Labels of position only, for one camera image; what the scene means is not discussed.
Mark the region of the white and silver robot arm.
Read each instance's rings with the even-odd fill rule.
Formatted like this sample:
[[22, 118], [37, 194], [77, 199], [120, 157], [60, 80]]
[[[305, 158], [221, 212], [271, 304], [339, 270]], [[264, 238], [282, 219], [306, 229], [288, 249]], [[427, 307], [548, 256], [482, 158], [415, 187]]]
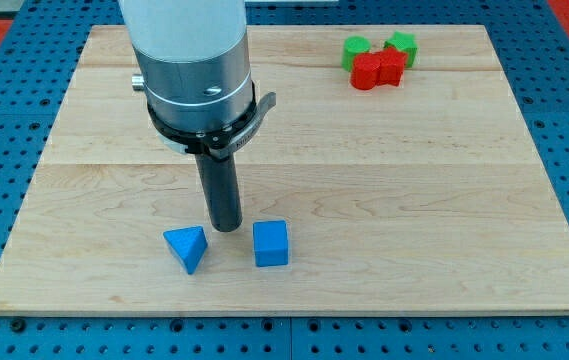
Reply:
[[254, 101], [244, 0], [120, 0], [147, 102], [169, 127], [222, 129]]

